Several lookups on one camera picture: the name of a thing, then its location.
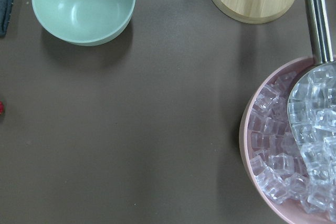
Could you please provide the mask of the pink bowl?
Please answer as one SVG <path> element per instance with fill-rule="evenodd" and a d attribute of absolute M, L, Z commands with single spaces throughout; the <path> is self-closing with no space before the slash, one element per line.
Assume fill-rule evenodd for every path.
<path fill-rule="evenodd" d="M 259 88 L 255 91 L 255 93 L 251 96 L 250 100 L 248 101 L 246 108 L 244 110 L 243 116 L 241 118 L 240 127 L 239 127 L 239 150 L 240 155 L 243 161 L 243 165 L 245 171 L 254 185 L 255 189 L 258 191 L 260 197 L 263 201 L 268 205 L 272 211 L 278 215 L 283 221 L 286 223 L 332 223 L 328 219 L 327 214 L 308 214 L 306 213 L 300 206 L 299 203 L 294 200 L 286 200 L 282 204 L 275 204 L 270 201 L 265 194 L 263 193 L 262 189 L 259 187 L 257 181 L 255 180 L 254 173 L 251 169 L 250 165 L 250 158 L 252 157 L 253 149 L 251 147 L 251 130 L 248 129 L 248 122 L 251 114 L 251 110 L 253 108 L 253 104 L 259 95 L 262 88 L 269 83 L 274 83 L 278 76 L 295 71 L 297 73 L 302 72 L 308 67 L 313 65 L 313 59 L 311 57 L 301 57 L 294 59 L 278 69 L 272 72 L 262 84 L 260 84 Z"/>

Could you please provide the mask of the green bowl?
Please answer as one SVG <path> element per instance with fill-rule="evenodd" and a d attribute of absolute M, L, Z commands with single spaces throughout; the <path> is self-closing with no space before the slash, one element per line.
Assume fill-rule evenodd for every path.
<path fill-rule="evenodd" d="M 34 14 L 53 36 L 80 46 L 105 44 L 129 24 L 136 0 L 31 0 Z"/>

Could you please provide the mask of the clear plastic ice cubes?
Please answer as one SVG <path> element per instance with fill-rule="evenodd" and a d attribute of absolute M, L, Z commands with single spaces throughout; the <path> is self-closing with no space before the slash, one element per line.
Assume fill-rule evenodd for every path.
<path fill-rule="evenodd" d="M 335 66 L 296 72 L 266 84 L 253 104 L 250 163 L 265 196 L 292 199 L 306 213 L 335 221 Z"/>

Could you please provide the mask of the metal ice scoop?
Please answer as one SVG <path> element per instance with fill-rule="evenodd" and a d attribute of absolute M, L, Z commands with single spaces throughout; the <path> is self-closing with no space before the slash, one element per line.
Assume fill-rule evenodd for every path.
<path fill-rule="evenodd" d="M 288 117 L 307 163 L 335 159 L 335 58 L 325 0 L 305 0 L 313 66 L 301 72 L 289 94 Z"/>

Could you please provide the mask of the red strawberry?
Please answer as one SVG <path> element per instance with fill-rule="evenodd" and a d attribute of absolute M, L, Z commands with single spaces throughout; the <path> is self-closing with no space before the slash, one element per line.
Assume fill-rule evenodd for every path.
<path fill-rule="evenodd" d="M 5 108 L 4 108 L 4 105 L 3 105 L 2 101 L 1 101 L 0 102 L 0 114 L 3 114 L 4 110 L 5 110 Z"/>

